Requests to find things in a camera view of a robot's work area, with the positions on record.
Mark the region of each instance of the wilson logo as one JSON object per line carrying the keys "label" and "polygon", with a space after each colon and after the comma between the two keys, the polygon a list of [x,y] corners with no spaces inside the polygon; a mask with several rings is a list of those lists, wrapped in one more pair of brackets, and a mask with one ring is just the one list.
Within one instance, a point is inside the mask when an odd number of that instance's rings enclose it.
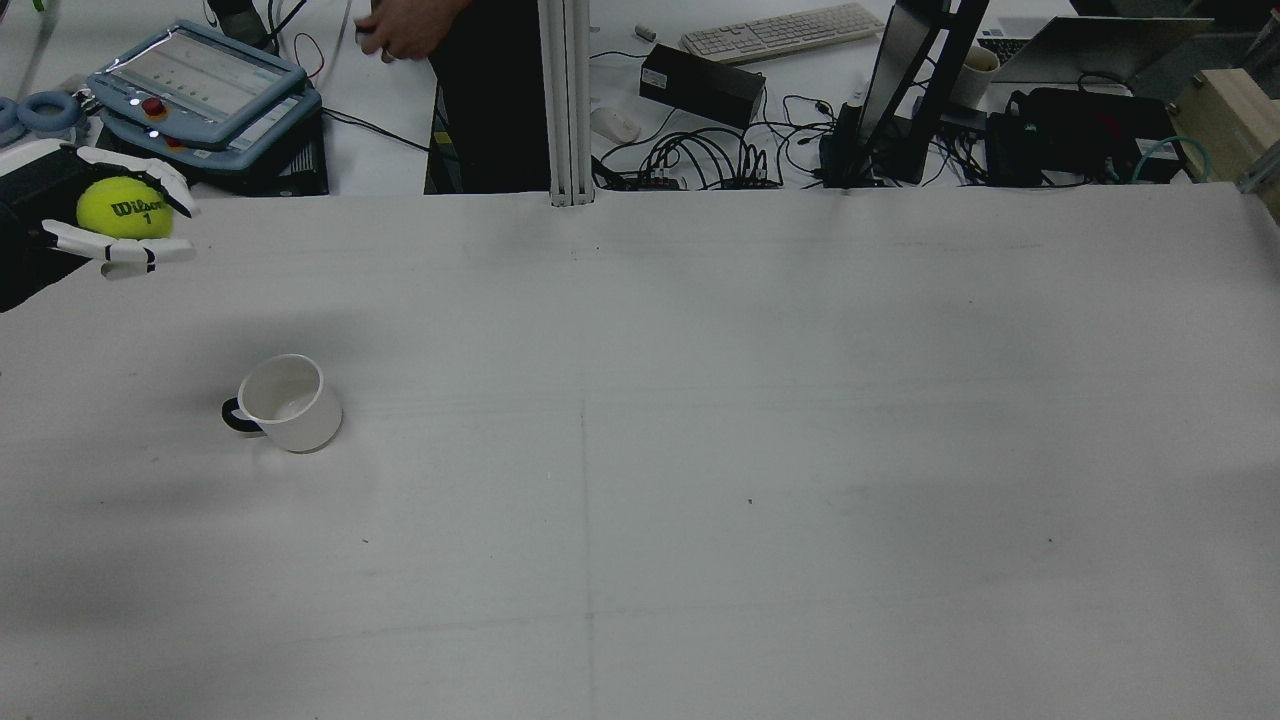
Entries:
{"label": "wilson logo", "polygon": [[134,213],[150,213],[164,208],[164,201],[147,202],[146,200],[131,200],[128,202],[111,202],[111,211],[116,218],[124,218]]}

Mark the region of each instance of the human hand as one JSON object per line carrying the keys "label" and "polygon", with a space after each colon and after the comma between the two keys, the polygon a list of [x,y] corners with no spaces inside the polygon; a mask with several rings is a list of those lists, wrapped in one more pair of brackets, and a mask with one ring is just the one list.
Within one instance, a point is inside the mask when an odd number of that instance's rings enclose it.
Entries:
{"label": "human hand", "polygon": [[356,18],[356,29],[369,33],[360,44],[365,55],[381,50],[383,61],[422,60],[435,51],[453,20],[471,0],[374,0],[371,13]]}

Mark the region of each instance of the control panel screen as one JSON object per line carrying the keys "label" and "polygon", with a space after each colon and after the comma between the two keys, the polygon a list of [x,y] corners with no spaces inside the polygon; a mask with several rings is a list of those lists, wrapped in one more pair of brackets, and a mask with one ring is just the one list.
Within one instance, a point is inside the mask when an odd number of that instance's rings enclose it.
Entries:
{"label": "control panel screen", "polygon": [[177,29],[108,74],[221,122],[262,95],[284,72]]}

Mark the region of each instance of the robot finger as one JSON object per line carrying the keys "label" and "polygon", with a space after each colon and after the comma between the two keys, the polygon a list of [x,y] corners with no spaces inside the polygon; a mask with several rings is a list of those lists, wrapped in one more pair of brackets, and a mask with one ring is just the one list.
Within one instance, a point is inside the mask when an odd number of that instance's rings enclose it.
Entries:
{"label": "robot finger", "polygon": [[102,263],[102,277],[109,281],[123,281],[154,273],[155,265],[145,263]]}
{"label": "robot finger", "polygon": [[189,241],[175,237],[118,240],[59,220],[44,220],[41,225],[54,234],[54,247],[91,260],[151,265],[157,261],[191,260],[196,256],[196,249]]}
{"label": "robot finger", "polygon": [[134,158],[133,155],[87,146],[77,147],[76,154],[79,155],[81,160],[92,165],[114,165],[129,173],[145,176],[141,179],[148,179],[152,184],[159,182],[160,187],[157,190],[164,193],[174,209],[188,218],[195,218],[200,214],[196,199],[191,196],[191,191],[187,188],[187,179],[164,160]]}

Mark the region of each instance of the white cup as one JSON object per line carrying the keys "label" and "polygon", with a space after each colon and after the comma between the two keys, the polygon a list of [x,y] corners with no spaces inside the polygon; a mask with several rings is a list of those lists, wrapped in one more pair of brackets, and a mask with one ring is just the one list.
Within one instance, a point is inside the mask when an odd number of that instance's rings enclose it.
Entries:
{"label": "white cup", "polygon": [[[244,418],[234,415],[239,411]],[[319,450],[342,425],[342,405],[315,360],[276,355],[241,382],[223,404],[223,421],[242,433],[266,433],[289,452]]]}
{"label": "white cup", "polygon": [[951,101],[964,108],[977,108],[998,69],[1000,58],[995,53],[978,45],[970,47],[956,83],[951,87]]}

